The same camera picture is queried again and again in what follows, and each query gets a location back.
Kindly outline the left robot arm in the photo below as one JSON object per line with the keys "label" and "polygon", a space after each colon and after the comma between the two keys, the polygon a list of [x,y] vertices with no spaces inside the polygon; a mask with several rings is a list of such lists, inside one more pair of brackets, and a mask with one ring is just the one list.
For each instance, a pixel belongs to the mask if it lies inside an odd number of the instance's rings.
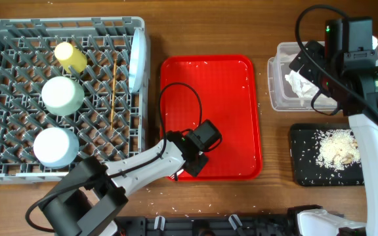
{"label": "left robot arm", "polygon": [[205,120],[194,130],[169,131],[156,146],[122,161],[81,161],[36,205],[55,235],[114,235],[114,218],[140,188],[180,170],[196,177],[207,164],[206,153],[222,141]]}

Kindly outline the rice and food scraps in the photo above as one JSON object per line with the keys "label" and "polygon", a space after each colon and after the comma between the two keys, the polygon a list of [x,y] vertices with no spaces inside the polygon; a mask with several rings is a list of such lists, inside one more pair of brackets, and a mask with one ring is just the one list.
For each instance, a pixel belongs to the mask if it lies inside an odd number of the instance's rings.
{"label": "rice and food scraps", "polygon": [[318,166],[338,172],[361,163],[358,142],[351,129],[319,130],[314,137]]}

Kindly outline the wooden chopstick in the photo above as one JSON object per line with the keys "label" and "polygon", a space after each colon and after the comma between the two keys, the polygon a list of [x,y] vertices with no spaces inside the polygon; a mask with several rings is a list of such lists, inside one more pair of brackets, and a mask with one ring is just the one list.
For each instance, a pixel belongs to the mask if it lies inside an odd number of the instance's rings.
{"label": "wooden chopstick", "polygon": [[111,131],[113,131],[114,129],[114,109],[115,109],[115,98],[116,98],[116,66],[117,66],[117,58],[114,59],[114,66],[113,66],[111,113],[110,113],[110,130]]}

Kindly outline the light blue plate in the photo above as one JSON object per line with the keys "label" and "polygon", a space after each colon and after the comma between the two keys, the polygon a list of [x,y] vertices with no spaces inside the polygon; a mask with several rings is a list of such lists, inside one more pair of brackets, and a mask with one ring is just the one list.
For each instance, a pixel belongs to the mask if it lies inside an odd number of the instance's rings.
{"label": "light blue plate", "polygon": [[136,93],[142,85],[146,65],[147,43],[145,33],[136,29],[131,45],[129,62],[129,91]]}

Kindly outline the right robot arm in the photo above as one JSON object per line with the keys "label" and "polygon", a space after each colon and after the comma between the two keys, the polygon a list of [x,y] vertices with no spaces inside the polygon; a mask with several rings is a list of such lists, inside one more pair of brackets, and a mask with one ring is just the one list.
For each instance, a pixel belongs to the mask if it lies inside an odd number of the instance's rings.
{"label": "right robot arm", "polygon": [[351,222],[331,214],[296,213],[301,235],[319,227],[336,235],[378,235],[378,66],[373,48],[372,19],[347,17],[325,23],[325,44],[304,44],[295,30],[300,52],[289,67],[337,102],[348,117],[358,143],[367,198],[367,222]]}

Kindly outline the light blue small bowl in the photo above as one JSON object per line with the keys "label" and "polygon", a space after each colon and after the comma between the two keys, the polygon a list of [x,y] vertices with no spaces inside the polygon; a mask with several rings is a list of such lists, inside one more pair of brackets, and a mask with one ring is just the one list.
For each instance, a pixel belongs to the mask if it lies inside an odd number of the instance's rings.
{"label": "light blue small bowl", "polygon": [[41,131],[33,142],[37,160],[48,168],[64,168],[77,157],[79,140],[66,128],[51,127]]}

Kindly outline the yellow plastic cup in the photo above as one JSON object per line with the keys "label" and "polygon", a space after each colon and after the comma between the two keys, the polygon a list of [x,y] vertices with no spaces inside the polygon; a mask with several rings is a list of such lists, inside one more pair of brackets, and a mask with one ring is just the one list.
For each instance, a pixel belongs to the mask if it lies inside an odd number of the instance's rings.
{"label": "yellow plastic cup", "polygon": [[78,73],[87,67],[87,57],[68,42],[58,44],[55,47],[54,55],[67,73],[71,73],[70,66]]}

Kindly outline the green bowl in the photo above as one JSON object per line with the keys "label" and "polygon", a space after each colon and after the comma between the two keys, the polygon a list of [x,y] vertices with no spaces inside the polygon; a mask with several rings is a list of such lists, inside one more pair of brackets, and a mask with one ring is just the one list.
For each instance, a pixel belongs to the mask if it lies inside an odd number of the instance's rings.
{"label": "green bowl", "polygon": [[58,76],[44,84],[41,96],[51,114],[66,116],[75,113],[81,107],[85,93],[78,82]]}

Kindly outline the white napkin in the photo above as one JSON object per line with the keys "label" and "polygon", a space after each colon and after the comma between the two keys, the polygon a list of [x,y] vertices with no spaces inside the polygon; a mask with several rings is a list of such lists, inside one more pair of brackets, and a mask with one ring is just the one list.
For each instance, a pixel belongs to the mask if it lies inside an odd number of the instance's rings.
{"label": "white napkin", "polygon": [[319,91],[318,87],[305,79],[295,71],[290,71],[284,75],[286,84],[285,91],[289,98],[299,98],[302,107],[311,107],[311,99]]}

